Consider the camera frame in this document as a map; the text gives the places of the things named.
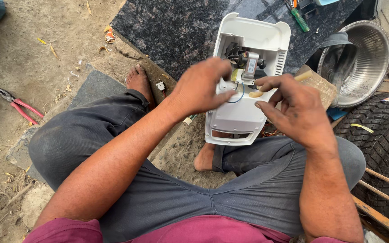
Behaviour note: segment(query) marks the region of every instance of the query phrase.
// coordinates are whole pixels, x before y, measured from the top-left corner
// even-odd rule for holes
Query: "green screwdriver handle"
[[[296,21],[300,25],[300,27],[303,29],[304,32],[307,32],[310,30],[310,28],[305,23],[304,19],[301,17],[300,13],[298,12],[298,9],[293,8],[291,11],[292,15],[295,16]]]

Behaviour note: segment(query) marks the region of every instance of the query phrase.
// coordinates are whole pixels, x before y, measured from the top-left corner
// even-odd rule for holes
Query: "hand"
[[[315,88],[300,84],[290,74],[263,77],[256,85],[264,92],[278,88],[269,102],[255,103],[278,130],[307,150],[336,149],[337,141]],[[280,101],[281,110],[275,108]]]
[[[220,78],[226,80],[231,72],[230,63],[220,58],[211,57],[192,65],[179,79],[168,102],[181,119],[218,108],[235,94],[235,91],[216,94]]]

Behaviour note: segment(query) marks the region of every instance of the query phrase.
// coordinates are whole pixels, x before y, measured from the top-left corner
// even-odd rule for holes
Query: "plug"
[[[159,88],[160,91],[165,90],[165,85],[163,84],[163,82],[160,82],[160,83],[158,83],[156,85],[157,85],[157,87]]]

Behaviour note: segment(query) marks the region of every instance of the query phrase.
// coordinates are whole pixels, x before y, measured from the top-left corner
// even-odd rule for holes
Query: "blue wire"
[[[226,102],[228,102],[228,103],[237,103],[237,102],[239,102],[242,99],[242,97],[244,96],[244,92],[245,92],[245,88],[244,88],[244,84],[243,84],[242,85],[242,95],[241,95],[241,97],[237,101],[226,101]]]

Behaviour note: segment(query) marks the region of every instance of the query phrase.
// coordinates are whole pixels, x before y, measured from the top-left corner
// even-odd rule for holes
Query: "black tire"
[[[389,119],[375,130],[361,150],[365,155],[367,168],[389,178]],[[389,196],[388,182],[368,173],[364,174],[362,180]],[[386,217],[389,216],[388,200],[361,185],[355,186],[352,193]]]
[[[377,94],[370,97],[364,104],[355,107],[335,126],[335,134],[361,148],[371,133],[360,127],[351,127],[351,124],[356,123],[371,130],[377,130],[383,122],[389,119],[389,102],[381,102],[387,97],[389,93]]]

